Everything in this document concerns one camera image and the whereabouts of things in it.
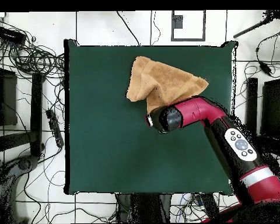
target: round button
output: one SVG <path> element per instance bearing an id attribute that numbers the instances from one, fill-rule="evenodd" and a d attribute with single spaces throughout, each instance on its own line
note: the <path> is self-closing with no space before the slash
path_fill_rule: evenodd
<path id="1" fill-rule="evenodd" d="M 245 140 L 240 139 L 236 141 L 235 146 L 237 149 L 244 151 L 248 148 L 248 143 Z"/>

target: chair leg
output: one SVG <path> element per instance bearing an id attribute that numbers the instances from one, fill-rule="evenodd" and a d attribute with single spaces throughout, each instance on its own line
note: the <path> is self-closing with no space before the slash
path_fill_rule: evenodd
<path id="1" fill-rule="evenodd" d="M 241 31 L 240 33 L 237 33 L 236 35 L 233 36 L 233 38 L 234 39 L 238 38 L 239 36 L 241 36 L 241 35 L 243 35 L 245 33 L 248 33 L 248 32 L 250 32 L 250 31 L 252 31 L 252 30 L 254 30 L 254 29 L 256 29 L 256 28 L 258 28 L 258 27 L 260 27 L 262 25 L 265 25 L 265 24 L 267 24 L 267 23 L 269 23 L 271 21 L 272 21 L 271 19 L 265 18 L 262 22 L 259 22 L 259 23 L 255 24 L 254 26 L 251 26 L 248 29 L 245 29 L 245 30 Z"/>

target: black chair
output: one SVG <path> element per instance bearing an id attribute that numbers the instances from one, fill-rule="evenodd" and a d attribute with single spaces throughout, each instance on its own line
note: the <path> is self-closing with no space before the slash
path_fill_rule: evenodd
<path id="1" fill-rule="evenodd" d="M 248 29 L 241 31 L 240 33 L 237 33 L 236 35 L 233 36 L 233 38 L 234 39 L 238 38 L 239 36 L 242 36 L 243 34 L 248 33 L 262 25 L 266 25 L 266 24 L 270 23 L 274 19 L 280 20 L 280 10 L 266 10 L 264 12 L 264 14 L 266 15 L 266 17 L 262 22 L 259 22 L 259 23 L 255 24 L 254 26 L 251 26 Z"/>

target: green table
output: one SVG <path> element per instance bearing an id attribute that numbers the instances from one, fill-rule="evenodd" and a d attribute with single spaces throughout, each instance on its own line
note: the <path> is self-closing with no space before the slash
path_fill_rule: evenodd
<path id="1" fill-rule="evenodd" d="M 203 96 L 230 109 L 232 52 L 224 47 L 69 47 L 69 193 L 221 191 L 228 178 L 200 123 L 160 135 L 145 123 L 146 101 L 125 98 L 131 67 L 145 56 L 200 76 Z"/>

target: black border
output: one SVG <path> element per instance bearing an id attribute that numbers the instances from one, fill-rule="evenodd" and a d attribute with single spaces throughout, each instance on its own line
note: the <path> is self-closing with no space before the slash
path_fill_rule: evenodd
<path id="1" fill-rule="evenodd" d="M 74 194 L 70 194 L 69 192 L 69 186 L 71 183 L 71 165 L 70 165 L 70 142 L 69 142 L 69 41 L 73 41 L 76 46 L 79 47 L 95 47 L 95 46 L 99 46 L 99 45 L 79 45 L 78 42 L 76 40 L 73 39 L 65 39 L 64 40 L 64 93 L 65 93 L 65 104 L 66 104 L 66 108 L 65 108 L 65 125 L 64 125 L 64 132 L 65 132 L 65 185 L 64 185 L 64 193 L 66 195 L 76 195 L 77 193 L 107 193 L 107 192 L 98 192 L 98 191 L 78 191 L 75 192 Z M 233 68 L 232 71 L 232 94 L 231 96 L 231 104 L 230 104 L 230 116 L 231 118 L 235 121 L 235 122 L 239 122 L 238 118 L 234 115 L 235 112 L 235 86 L 236 86 L 236 48 L 238 47 L 239 43 L 237 41 L 226 41 L 224 42 L 221 46 L 211 46 L 211 45 L 178 45 L 178 47 L 213 47 L 213 48 L 223 48 L 226 47 L 228 45 L 232 45 L 232 56 L 234 56 L 234 60 L 231 57 L 231 65 L 232 67 L 230 69 Z M 156 47 L 168 47 L 168 45 L 157 45 Z M 209 101 L 213 101 L 214 104 L 216 104 L 218 107 L 221 107 L 222 109 L 224 109 L 224 111 L 226 111 L 227 113 L 229 112 L 229 110 L 225 109 L 223 106 L 220 105 L 220 103 L 216 102 L 214 99 L 208 99 Z"/>

